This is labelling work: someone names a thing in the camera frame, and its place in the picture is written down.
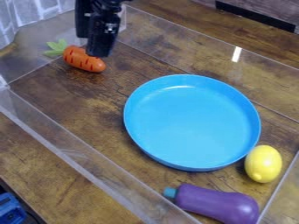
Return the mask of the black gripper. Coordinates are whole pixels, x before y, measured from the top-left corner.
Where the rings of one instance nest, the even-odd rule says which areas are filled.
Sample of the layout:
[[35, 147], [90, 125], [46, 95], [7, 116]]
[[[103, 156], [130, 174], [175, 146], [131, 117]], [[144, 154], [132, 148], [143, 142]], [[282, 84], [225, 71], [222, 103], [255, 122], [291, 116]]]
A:
[[79, 38], [88, 37], [87, 54], [92, 57], [103, 58], [111, 54], [118, 38], [120, 17], [116, 14], [92, 14], [91, 16], [91, 13], [119, 13], [124, 1], [126, 0], [76, 0], [76, 35]]

